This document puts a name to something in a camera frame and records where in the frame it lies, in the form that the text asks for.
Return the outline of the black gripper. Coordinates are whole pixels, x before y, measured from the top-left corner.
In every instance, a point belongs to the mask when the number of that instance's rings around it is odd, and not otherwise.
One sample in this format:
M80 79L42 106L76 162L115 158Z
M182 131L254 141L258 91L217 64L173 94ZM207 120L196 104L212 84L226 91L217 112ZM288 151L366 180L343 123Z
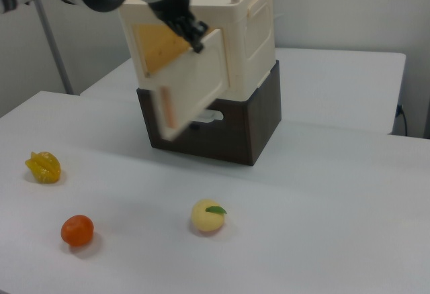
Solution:
M190 0L160 0L148 3L156 17L182 38L192 38L189 44L195 53L204 49L202 40L208 25L198 21L190 10Z

